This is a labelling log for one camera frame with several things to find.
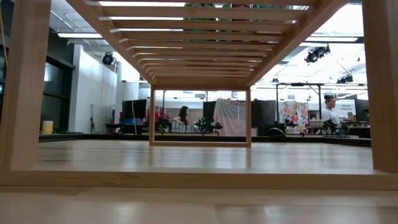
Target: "yellow cup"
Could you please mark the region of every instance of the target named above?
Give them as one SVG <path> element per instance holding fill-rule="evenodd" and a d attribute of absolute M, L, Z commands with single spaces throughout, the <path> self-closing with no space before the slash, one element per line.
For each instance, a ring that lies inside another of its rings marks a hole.
<path fill-rule="evenodd" d="M 53 121 L 43 121 L 43 134 L 52 134 Z"/>

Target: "cable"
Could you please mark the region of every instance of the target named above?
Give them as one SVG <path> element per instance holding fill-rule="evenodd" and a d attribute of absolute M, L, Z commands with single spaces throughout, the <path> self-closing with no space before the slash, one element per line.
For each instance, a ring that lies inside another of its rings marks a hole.
<path fill-rule="evenodd" d="M 102 84 L 101 84 L 101 99 L 99 101 L 99 111 L 98 111 L 98 117 L 99 120 L 101 121 L 101 115 L 102 115 L 102 96 L 103 96 L 103 92 L 104 92 L 104 78 L 105 78 L 105 65 L 102 65 Z"/>
<path fill-rule="evenodd" d="M 134 130 L 136 131 L 137 134 L 137 124 L 136 124 L 136 114 L 134 113 L 134 97 L 132 96 L 132 84 L 131 84 L 131 109 L 132 109 L 132 117 L 134 118 Z"/>
<path fill-rule="evenodd" d="M 8 67 L 8 56 L 7 56 L 7 49 L 6 49 L 6 38 L 4 36 L 4 26 L 2 23 L 2 9 L 0 5 L 0 24 L 1 24 L 1 36 L 2 36 L 2 47 L 4 50 L 4 58 L 6 59 L 6 67 Z"/>

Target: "wooden table surface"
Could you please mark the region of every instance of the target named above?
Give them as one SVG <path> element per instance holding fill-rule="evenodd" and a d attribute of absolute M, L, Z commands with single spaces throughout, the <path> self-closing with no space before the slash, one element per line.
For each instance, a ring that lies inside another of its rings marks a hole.
<path fill-rule="evenodd" d="M 268 174 L 380 174 L 370 148 L 314 143 L 245 147 L 150 147 L 147 141 L 39 144 L 36 170 Z"/>
<path fill-rule="evenodd" d="M 398 192 L 0 187 L 2 224 L 396 224 Z"/>

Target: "metal pole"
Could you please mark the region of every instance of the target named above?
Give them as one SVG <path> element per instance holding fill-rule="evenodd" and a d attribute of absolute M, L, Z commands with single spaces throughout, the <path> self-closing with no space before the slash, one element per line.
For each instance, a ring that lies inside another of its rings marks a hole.
<path fill-rule="evenodd" d="M 322 119 L 322 99 L 321 99 L 321 85 L 318 85 L 319 97 L 319 119 Z"/>
<path fill-rule="evenodd" d="M 279 124 L 279 93 L 278 93 L 278 86 L 279 84 L 276 84 L 276 119 Z"/>

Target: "white shirt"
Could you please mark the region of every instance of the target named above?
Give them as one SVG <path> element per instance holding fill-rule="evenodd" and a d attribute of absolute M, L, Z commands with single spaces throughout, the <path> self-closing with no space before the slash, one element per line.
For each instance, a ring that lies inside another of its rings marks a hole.
<path fill-rule="evenodd" d="M 331 122 L 333 122 L 334 124 L 340 124 L 339 117 L 331 109 L 325 108 L 322 111 L 322 120 L 327 121 L 330 119 L 331 119 Z"/>

